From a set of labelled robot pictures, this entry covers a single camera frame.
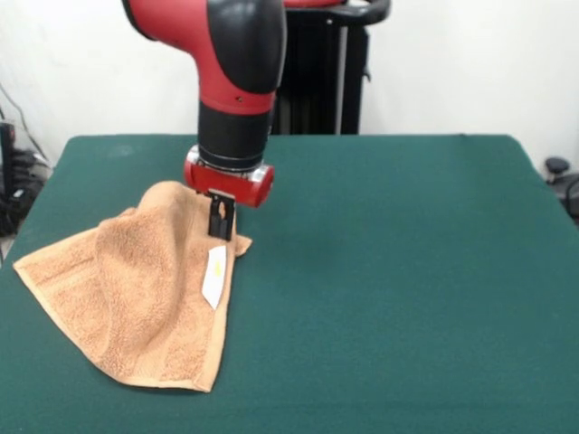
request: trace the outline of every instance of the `cable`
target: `cable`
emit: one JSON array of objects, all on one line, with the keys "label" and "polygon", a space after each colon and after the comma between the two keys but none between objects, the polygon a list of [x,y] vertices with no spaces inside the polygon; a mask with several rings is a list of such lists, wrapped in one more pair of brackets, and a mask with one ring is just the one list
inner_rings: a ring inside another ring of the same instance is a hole
[{"label": "cable", "polygon": [[5,87],[3,86],[2,82],[0,82],[0,91],[4,94],[6,99],[8,99],[8,102],[14,106],[16,111],[18,111],[18,114],[20,115],[20,119],[22,120],[22,126],[24,128],[24,131],[26,132],[26,135],[28,136],[28,138],[30,138],[30,141],[33,142],[33,145],[36,148],[36,150],[38,151],[38,153],[41,156],[43,156],[43,158],[45,160],[48,160],[48,158],[46,157],[46,154],[40,148],[40,145],[38,145],[38,142],[34,139],[33,135],[31,134],[30,129],[28,129],[28,125],[26,124],[26,118],[24,117],[24,112],[23,112],[22,108],[16,103],[16,101],[14,101],[12,99],[10,94],[6,91]]},{"label": "cable", "polygon": [[[43,177],[33,172],[36,164],[32,151],[19,155],[16,153],[15,164],[11,170],[11,179],[14,189],[10,196],[6,196],[4,186],[0,184],[0,238],[15,235],[20,223],[26,218],[33,206],[36,197],[46,182]],[[0,167],[0,177],[3,177],[3,168]]]}]

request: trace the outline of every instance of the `brown towel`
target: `brown towel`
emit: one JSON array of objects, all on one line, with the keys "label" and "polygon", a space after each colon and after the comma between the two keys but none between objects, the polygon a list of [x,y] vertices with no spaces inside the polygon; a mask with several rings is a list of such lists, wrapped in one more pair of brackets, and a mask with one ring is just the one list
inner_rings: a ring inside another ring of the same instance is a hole
[{"label": "brown towel", "polygon": [[[104,373],[134,386],[209,392],[223,343],[233,263],[251,241],[207,235],[209,199],[164,182],[137,209],[14,264],[52,321]],[[223,293],[202,294],[209,250],[226,246]]]}]

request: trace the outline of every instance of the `towel label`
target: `towel label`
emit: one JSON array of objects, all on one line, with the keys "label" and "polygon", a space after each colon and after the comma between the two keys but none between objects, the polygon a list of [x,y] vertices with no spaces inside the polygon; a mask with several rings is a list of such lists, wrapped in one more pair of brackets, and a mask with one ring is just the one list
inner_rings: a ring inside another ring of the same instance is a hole
[{"label": "towel label", "polygon": [[209,250],[209,260],[201,291],[205,300],[214,310],[219,306],[219,300],[221,300],[223,293],[226,266],[227,247],[220,246]]}]

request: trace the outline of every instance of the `table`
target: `table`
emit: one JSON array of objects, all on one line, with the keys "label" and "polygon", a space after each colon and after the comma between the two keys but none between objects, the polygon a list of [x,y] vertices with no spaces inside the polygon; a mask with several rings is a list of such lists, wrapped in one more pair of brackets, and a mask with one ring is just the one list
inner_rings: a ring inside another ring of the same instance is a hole
[{"label": "table", "polygon": [[[188,136],[75,137],[8,262],[181,180]],[[579,236],[503,136],[273,137],[210,394],[108,379],[0,272],[0,432],[576,433]]]}]

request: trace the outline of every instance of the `black knob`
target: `black knob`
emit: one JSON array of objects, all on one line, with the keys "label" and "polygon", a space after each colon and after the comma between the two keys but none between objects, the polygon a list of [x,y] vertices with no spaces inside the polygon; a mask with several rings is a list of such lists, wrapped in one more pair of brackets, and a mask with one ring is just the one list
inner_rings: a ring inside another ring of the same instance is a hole
[{"label": "black knob", "polygon": [[547,158],[547,160],[545,161],[545,165],[546,170],[548,170],[551,175],[555,176],[563,174],[571,167],[571,165],[569,165],[569,162],[567,160],[557,157]]}]

